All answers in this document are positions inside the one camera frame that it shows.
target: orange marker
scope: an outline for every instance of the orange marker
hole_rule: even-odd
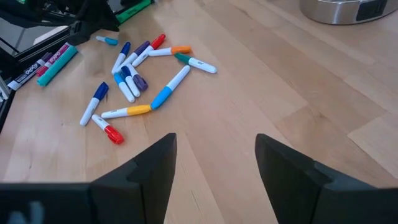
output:
[[[191,46],[178,46],[169,47],[166,49],[151,50],[148,54],[149,56],[163,56],[163,55],[173,55],[177,53],[189,53],[191,52]]]

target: blue marker cap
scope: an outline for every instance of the blue marker cap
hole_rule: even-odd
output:
[[[153,102],[150,104],[150,107],[152,110],[156,110],[159,108],[166,100],[167,98],[172,94],[172,90],[169,87],[163,88],[162,91],[155,97]]]
[[[122,76],[120,73],[115,73],[115,74],[113,75],[113,78],[114,78],[114,81],[115,81],[117,84],[119,84],[119,83],[121,83],[121,82],[124,82],[124,78],[123,78],[123,76]]]
[[[99,100],[102,100],[106,93],[108,92],[109,86],[103,82],[99,85],[97,91],[95,91],[93,98],[97,98]]]
[[[127,68],[127,66],[123,66],[123,67],[121,68],[121,70],[122,70],[122,73],[123,73],[123,75],[124,75],[125,77],[128,77],[129,75],[131,76],[130,69]]]
[[[126,43],[124,44],[123,48],[122,48],[122,51],[120,51],[120,53],[122,53],[122,54],[124,54],[124,55],[129,54],[130,45],[131,45],[130,42],[126,42]]]

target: pink marker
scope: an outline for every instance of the pink marker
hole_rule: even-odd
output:
[[[47,71],[47,69],[49,69],[51,67],[51,65],[53,65],[55,63],[56,60],[58,60],[58,58],[61,57],[61,55],[69,48],[70,44],[65,43],[64,45],[62,45],[62,47],[50,58],[50,60],[48,60],[48,62],[46,62],[43,66],[41,66],[37,72],[36,75],[38,77],[41,77],[45,71]]]

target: yellow marker cap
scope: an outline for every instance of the yellow marker cap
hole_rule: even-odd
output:
[[[151,110],[152,110],[152,108],[150,108],[150,105],[131,106],[131,107],[127,108],[127,114],[128,115],[137,115],[137,114],[148,113]]]

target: purple marker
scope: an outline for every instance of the purple marker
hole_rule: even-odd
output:
[[[34,63],[32,66],[27,68],[24,73],[19,75],[15,80],[12,82],[8,83],[8,87],[12,88],[13,90],[19,89],[25,82],[27,82],[30,78],[32,78],[38,69],[43,66],[50,58],[52,57],[52,53],[45,53],[45,55],[41,58],[38,59],[36,63]]]
[[[127,64],[131,64],[137,57],[140,55],[148,46],[150,42],[145,41],[141,46],[139,46],[125,61],[118,67],[116,72],[120,72],[122,70],[123,66],[126,66]]]

